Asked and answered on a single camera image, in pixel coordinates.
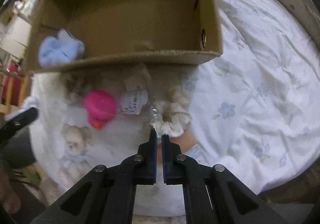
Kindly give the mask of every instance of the bolt head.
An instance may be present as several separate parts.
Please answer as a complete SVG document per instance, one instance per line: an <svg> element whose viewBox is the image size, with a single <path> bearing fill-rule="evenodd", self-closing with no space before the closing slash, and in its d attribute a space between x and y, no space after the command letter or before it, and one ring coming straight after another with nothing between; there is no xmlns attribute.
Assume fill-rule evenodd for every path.
<svg viewBox="0 0 320 224"><path fill-rule="evenodd" d="M224 171L224 169L225 169L222 164L216 164L216 165L214 166L214 168L215 168L216 171L219 171L219 172L222 172L222 171Z"/></svg>
<svg viewBox="0 0 320 224"><path fill-rule="evenodd" d="M183 154L179 154L179 155L176 156L176 158L177 158L178 161L184 161L187 157L185 155L183 155Z"/></svg>
<svg viewBox="0 0 320 224"><path fill-rule="evenodd" d="M139 161L142 161L142 160L143 160L143 156L137 154L137 155L135 155L135 156L133 157L133 159L134 159L135 161L139 162Z"/></svg>
<svg viewBox="0 0 320 224"><path fill-rule="evenodd" d="M104 170L105 170L105 166L103 165L103 164L99 164L99 165L97 165L95 168L94 168L94 170L96 171L96 172L103 172Z"/></svg>
<svg viewBox="0 0 320 224"><path fill-rule="evenodd" d="M200 46L202 50L204 50L206 43L207 43L207 36L205 35L205 30L202 29L201 36L200 36Z"/></svg>

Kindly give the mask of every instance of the person's hand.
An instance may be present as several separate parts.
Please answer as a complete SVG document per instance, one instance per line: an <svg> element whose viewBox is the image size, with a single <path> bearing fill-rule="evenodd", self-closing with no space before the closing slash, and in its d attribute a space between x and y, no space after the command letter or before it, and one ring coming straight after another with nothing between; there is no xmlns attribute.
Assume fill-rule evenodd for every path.
<svg viewBox="0 0 320 224"><path fill-rule="evenodd" d="M189 130L186 130L180 137L170 138L170 142L178 144L182 153L188 151L191 147L197 144L195 137ZM158 145L157 147L157 162L162 163L161 145Z"/></svg>
<svg viewBox="0 0 320 224"><path fill-rule="evenodd" d="M0 165L0 203L5 211L11 215L17 213L21 208L21 201L18 195L12 189L9 177Z"/></svg>

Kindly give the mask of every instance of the white plush toy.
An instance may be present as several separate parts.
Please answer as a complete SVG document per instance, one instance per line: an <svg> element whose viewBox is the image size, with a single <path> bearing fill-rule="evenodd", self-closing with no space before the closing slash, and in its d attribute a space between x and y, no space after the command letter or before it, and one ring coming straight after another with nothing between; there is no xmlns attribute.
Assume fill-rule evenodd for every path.
<svg viewBox="0 0 320 224"><path fill-rule="evenodd" d="M92 168L87 162L85 154L87 145L91 145L90 129L65 124L62 128L65 138L65 155L60 159L59 177L63 188L70 189L85 176Z"/></svg>

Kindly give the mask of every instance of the cardboard box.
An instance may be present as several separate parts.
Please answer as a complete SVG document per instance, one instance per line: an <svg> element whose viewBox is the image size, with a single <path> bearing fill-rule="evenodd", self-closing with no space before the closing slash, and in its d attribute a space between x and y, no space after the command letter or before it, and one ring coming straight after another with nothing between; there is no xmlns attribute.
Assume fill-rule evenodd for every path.
<svg viewBox="0 0 320 224"><path fill-rule="evenodd" d="M48 72L111 63L204 63L222 54L214 1L41 0L26 50L26 69ZM40 68L39 45L60 28L84 42L85 57Z"/></svg>
<svg viewBox="0 0 320 224"><path fill-rule="evenodd" d="M0 48L16 58L22 58L29 44L31 25L21 17L15 16L7 25L6 32L0 39Z"/></svg>

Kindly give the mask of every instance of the cardboard box flap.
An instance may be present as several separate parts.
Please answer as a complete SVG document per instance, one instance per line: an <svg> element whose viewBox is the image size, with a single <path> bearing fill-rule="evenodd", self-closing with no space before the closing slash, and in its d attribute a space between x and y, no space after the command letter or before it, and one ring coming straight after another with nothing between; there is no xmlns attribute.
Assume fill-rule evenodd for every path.
<svg viewBox="0 0 320 224"><path fill-rule="evenodd" d="M167 55L173 55L172 50L177 56L186 51L212 58L222 53L214 0L41 0L39 6L26 51L28 70L39 71L40 43L61 28L85 44L84 59L74 61L76 66L130 62L137 57L144 62L179 63ZM205 62L203 57L196 60ZM198 64L194 58L181 60ZM60 71L63 66L69 67L40 71Z"/></svg>

